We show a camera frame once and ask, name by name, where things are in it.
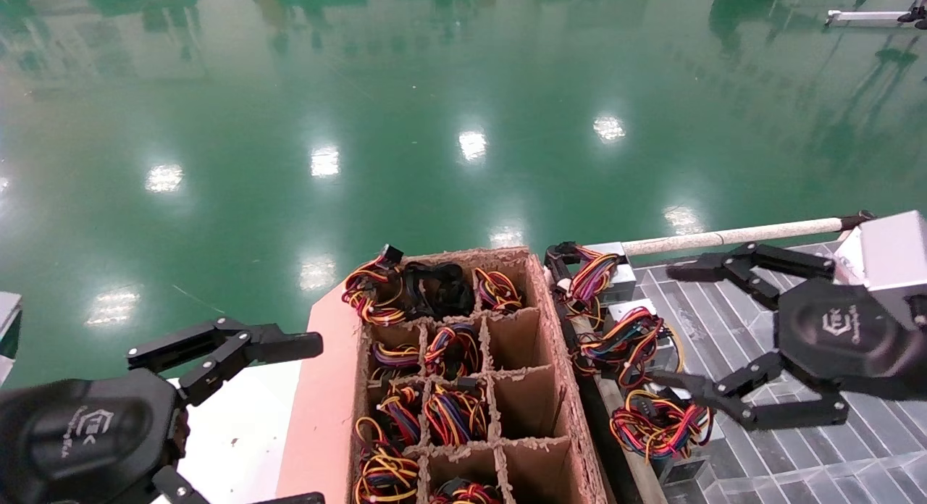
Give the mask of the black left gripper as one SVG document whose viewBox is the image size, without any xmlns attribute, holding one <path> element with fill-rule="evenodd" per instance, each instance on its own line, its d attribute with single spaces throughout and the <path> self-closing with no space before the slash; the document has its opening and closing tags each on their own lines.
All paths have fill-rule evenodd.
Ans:
<svg viewBox="0 0 927 504">
<path fill-rule="evenodd" d="M 318 332 L 289 335 L 277 324 L 219 317 L 130 349 L 129 368 L 146 371 L 4 390 L 2 501 L 151 503 L 163 495 L 169 503 L 209 503 L 173 468 L 188 433 L 183 402 L 199 406 L 255 362 L 322 352 Z M 188 363 L 194 366 L 179 379 L 181 395 L 157 375 Z M 259 503 L 325 502 L 311 492 Z"/>
</svg>

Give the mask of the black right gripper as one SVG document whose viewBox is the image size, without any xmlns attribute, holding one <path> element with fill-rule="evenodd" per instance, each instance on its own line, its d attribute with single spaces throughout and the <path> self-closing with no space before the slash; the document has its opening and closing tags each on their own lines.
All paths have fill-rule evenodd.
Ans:
<svg viewBox="0 0 927 504">
<path fill-rule="evenodd" d="M 754 272 L 804 277 L 785 293 Z M 675 282 L 731 282 L 758 305 L 775 311 L 774 343 L 721 381 L 682 371 L 651 371 L 654 383 L 683 389 L 698 406 L 734 419 L 747 431 L 842 425 L 849 403 L 838 391 L 817 400 L 753 405 L 745 396 L 781 376 L 785 366 L 815 387 L 884 400 L 924 400 L 925 330 L 898 322 L 862 285 L 834 284 L 832 260 L 764 243 L 703 253 L 672 264 Z"/>
</svg>

